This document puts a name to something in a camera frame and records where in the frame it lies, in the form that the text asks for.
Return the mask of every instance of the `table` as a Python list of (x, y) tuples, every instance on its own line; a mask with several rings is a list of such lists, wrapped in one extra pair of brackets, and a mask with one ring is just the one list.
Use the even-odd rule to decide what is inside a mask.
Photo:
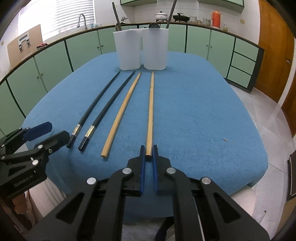
[[(89, 61), (55, 86), (30, 112), (23, 127), (46, 121), (51, 133), (27, 144), (32, 148), (45, 137), (66, 130), (70, 134), (98, 93), (119, 71), (116, 53)], [(109, 157), (100, 156), (118, 110), (139, 71), (134, 90), (116, 133)], [(101, 109), (132, 71), (122, 71), (84, 124), (72, 149), (52, 154), (48, 177), (70, 193), (78, 180), (108, 178), (139, 155), (146, 144), (151, 71), (143, 66), (119, 94), (95, 131), (86, 150), (78, 146)], [(267, 155), (255, 125), (243, 103), (220, 73), (205, 59), (184, 53), (168, 53), (168, 66), (155, 71), (153, 144), (159, 155), (189, 177), (213, 179), (226, 193), (256, 183), (264, 175)], [(125, 218), (172, 216), (171, 197), (154, 192), (152, 164), (146, 164), (144, 195), (127, 197)]]

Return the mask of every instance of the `cutting board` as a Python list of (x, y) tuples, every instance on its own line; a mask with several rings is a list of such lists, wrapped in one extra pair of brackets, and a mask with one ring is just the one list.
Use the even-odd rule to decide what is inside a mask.
[[(22, 51), (19, 50), (18, 40), (28, 33), (30, 38), (30, 46), (27, 46), (27, 42), (22, 42)], [(41, 26), (40, 24), (29, 29), (27, 32), (21, 34), (14, 40), (12, 40), (7, 45), (8, 57), (10, 66), (13, 69), (17, 66), (23, 59), (34, 53), (37, 49), (36, 47), (42, 44)]]

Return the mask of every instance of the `window blind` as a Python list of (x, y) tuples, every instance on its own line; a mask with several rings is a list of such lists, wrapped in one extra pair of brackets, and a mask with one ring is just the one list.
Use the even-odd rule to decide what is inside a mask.
[[(93, 0), (31, 0), (19, 12), (18, 34), (40, 24), (42, 39), (46, 40), (76, 28), (81, 13), (87, 25), (95, 22)], [(84, 26), (82, 16), (80, 26)]]

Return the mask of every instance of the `orange bottle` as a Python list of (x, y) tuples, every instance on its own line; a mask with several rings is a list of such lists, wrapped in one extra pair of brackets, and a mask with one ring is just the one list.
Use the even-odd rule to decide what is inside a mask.
[(213, 20), (213, 27), (214, 28), (220, 28), (221, 24), (221, 14), (218, 10), (215, 10), (212, 12), (212, 20)]

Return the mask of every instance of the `white plastic cup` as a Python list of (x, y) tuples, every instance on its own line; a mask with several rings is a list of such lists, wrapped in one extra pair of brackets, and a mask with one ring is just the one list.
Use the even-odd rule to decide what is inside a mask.
[(141, 67), (141, 35), (137, 29), (114, 32), (116, 52), (121, 70)]
[(144, 67), (152, 70), (162, 70), (167, 65), (168, 29), (142, 29)]

